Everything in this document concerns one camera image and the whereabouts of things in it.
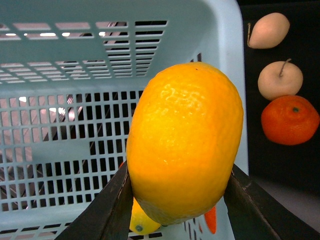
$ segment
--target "black background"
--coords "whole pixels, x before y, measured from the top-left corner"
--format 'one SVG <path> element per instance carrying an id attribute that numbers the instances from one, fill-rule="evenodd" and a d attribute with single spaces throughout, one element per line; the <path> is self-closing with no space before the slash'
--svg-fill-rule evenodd
<path id="1" fill-rule="evenodd" d="M 270 101 L 261 96 L 257 84 L 266 65 L 291 58 L 303 73 L 297 95 L 309 100 L 320 113 L 320 1 L 238 3 L 243 18 L 249 174 L 320 196 L 320 129 L 311 140 L 295 146 L 269 141 L 261 127 L 261 113 Z M 284 14 L 290 21 L 287 36 L 271 49 L 249 48 L 248 23 L 253 27 L 258 19 L 273 12 Z"/>

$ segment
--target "light blue basket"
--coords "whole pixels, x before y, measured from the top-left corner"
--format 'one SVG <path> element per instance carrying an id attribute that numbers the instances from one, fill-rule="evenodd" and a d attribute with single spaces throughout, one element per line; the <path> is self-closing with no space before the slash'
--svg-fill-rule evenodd
<path id="1" fill-rule="evenodd" d="M 136 104 L 164 68 L 210 63 L 246 109 L 242 29 L 235 0 L 3 2 L 0 240 L 54 239 L 89 205 L 126 160 Z M 246 125 L 236 164 L 248 172 Z M 129 237 L 234 239 L 223 200 L 214 235 L 200 216 Z"/>

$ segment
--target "pear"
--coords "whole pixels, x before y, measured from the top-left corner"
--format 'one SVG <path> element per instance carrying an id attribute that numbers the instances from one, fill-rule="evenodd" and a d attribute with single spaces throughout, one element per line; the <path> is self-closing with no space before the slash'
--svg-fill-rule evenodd
<path id="1" fill-rule="evenodd" d="M 279 45 L 286 37 L 290 22 L 285 15 L 273 12 L 260 18 L 253 26 L 248 24 L 247 45 L 252 49 L 271 49 Z"/>
<path id="2" fill-rule="evenodd" d="M 258 88 L 263 97 L 272 101 L 284 95 L 296 95 L 304 76 L 299 67 L 287 61 L 275 61 L 260 72 Z"/>

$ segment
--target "lemon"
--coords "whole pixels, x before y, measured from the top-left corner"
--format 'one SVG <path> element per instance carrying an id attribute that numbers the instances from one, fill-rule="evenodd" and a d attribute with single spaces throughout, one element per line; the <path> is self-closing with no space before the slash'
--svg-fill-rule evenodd
<path id="1" fill-rule="evenodd" d="M 126 157 L 133 195 L 161 225 L 200 216 L 223 196 L 244 110 L 234 84 L 203 62 L 159 72 L 136 106 Z"/>
<path id="2" fill-rule="evenodd" d="M 147 235 L 153 233 L 159 227 L 160 224 L 148 217 L 140 207 L 137 200 L 133 198 L 129 229 L 138 235 Z"/>

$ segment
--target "gray floor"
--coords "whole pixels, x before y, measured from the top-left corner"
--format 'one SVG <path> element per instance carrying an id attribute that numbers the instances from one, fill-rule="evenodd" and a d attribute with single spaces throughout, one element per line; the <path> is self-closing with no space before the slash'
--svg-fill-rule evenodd
<path id="1" fill-rule="evenodd" d="M 320 232 L 320 197 L 261 178 L 251 177 L 286 209 Z"/>

